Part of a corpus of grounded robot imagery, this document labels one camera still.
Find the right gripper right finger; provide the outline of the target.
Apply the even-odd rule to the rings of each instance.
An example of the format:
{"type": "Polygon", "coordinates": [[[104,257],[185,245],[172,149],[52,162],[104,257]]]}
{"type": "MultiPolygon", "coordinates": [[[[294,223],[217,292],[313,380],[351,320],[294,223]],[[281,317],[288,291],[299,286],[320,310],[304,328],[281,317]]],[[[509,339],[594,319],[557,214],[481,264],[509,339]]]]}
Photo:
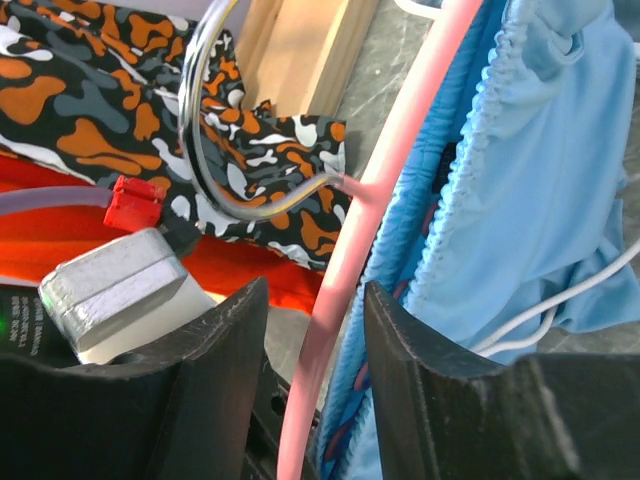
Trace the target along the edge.
{"type": "Polygon", "coordinates": [[[387,479],[635,479],[639,359],[530,354],[502,366],[365,289],[387,479]]]}

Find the pink wire hanger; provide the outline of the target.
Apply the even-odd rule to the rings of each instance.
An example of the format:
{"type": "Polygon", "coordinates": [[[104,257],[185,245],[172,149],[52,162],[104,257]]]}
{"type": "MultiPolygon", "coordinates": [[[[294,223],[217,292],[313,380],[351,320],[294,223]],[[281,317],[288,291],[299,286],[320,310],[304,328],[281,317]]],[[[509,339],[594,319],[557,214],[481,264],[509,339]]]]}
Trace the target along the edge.
{"type": "Polygon", "coordinates": [[[204,70],[213,43],[234,5],[232,1],[212,2],[186,48],[178,93],[178,133],[184,158],[192,170],[194,188],[227,214],[245,221],[272,219],[328,185],[353,198],[312,310],[282,423],[276,477],[298,479],[324,374],[378,226],[422,123],[482,2],[445,1],[440,10],[411,1],[399,2],[401,9],[432,16],[434,22],[406,75],[361,179],[339,173],[317,175],[282,199],[260,207],[248,207],[226,197],[210,175],[200,136],[204,70]]]}

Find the light blue shorts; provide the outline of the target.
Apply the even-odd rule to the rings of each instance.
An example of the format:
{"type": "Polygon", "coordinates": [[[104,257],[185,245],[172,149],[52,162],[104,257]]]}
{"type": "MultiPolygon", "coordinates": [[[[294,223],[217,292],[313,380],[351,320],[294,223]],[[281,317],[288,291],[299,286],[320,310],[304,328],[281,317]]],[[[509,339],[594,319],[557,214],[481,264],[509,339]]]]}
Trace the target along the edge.
{"type": "Polygon", "coordinates": [[[383,475],[366,286],[502,366],[550,327],[639,317],[624,256],[623,157],[636,58],[611,1],[487,1],[394,188],[316,432],[325,479],[383,475]]]}

